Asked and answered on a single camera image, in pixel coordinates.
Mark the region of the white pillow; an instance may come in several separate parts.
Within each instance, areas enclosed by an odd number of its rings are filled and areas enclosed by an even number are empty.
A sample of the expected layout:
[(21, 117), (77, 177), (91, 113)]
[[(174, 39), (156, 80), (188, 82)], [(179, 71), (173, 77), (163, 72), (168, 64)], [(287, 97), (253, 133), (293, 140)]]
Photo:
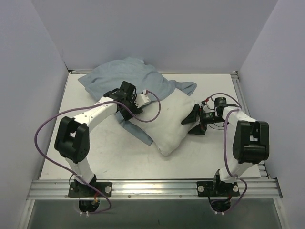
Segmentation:
[(180, 145), (191, 128), (191, 124), (182, 125), (181, 122), (190, 114), (194, 105), (193, 98), (175, 89), (161, 100), (161, 111), (154, 121), (144, 123), (132, 118), (130, 122), (153, 140), (163, 156), (168, 156)]

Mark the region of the blue-grey pillowcase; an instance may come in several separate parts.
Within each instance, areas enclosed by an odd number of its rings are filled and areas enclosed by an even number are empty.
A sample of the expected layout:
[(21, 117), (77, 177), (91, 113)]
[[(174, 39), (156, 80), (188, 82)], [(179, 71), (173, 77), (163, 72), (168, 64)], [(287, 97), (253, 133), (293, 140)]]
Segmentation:
[[(89, 74), (79, 78), (78, 81), (96, 101), (108, 91), (120, 87), (124, 81), (134, 85), (138, 93), (144, 89), (153, 92), (153, 95), (149, 95), (151, 103), (139, 115), (141, 122), (144, 123), (152, 122), (159, 116), (161, 100), (168, 97), (175, 89), (191, 96), (197, 87), (194, 82), (167, 80), (152, 65), (131, 57), (102, 64)], [(125, 130), (145, 144), (151, 145), (153, 143), (153, 140), (143, 130), (130, 121), (124, 121), (121, 114), (116, 114), (116, 119)]]

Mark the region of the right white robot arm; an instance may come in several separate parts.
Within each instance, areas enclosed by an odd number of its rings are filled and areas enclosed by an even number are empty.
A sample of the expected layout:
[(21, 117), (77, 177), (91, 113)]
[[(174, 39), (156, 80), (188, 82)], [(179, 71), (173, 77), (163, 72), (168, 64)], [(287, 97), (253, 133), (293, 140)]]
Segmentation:
[(209, 124), (223, 123), (223, 150), (227, 150), (227, 128), (234, 128), (234, 140), (232, 146), (233, 158), (227, 159), (224, 152), (225, 166), (219, 169), (211, 183), (213, 193), (222, 195), (228, 190), (228, 184), (232, 184), (253, 165), (266, 161), (270, 154), (269, 124), (265, 121), (257, 121), (242, 111), (238, 102), (228, 104), (226, 94), (219, 93), (213, 100), (214, 107), (206, 112), (208, 101), (206, 98), (201, 104), (196, 104), (189, 115), (181, 124), (198, 124), (188, 131), (190, 135), (204, 135)]

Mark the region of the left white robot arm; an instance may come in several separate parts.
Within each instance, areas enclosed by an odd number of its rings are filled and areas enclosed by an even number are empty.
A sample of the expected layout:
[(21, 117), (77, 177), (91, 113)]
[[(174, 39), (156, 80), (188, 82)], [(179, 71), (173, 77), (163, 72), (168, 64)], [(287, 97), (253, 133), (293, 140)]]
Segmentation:
[(63, 117), (55, 139), (54, 148), (66, 159), (75, 173), (75, 183), (85, 196), (96, 192), (96, 175), (92, 172), (87, 155), (90, 150), (90, 132), (108, 116), (117, 112), (129, 120), (142, 112), (150, 102), (147, 91), (136, 92), (136, 87), (126, 81), (120, 88), (108, 91), (93, 106), (72, 118)]

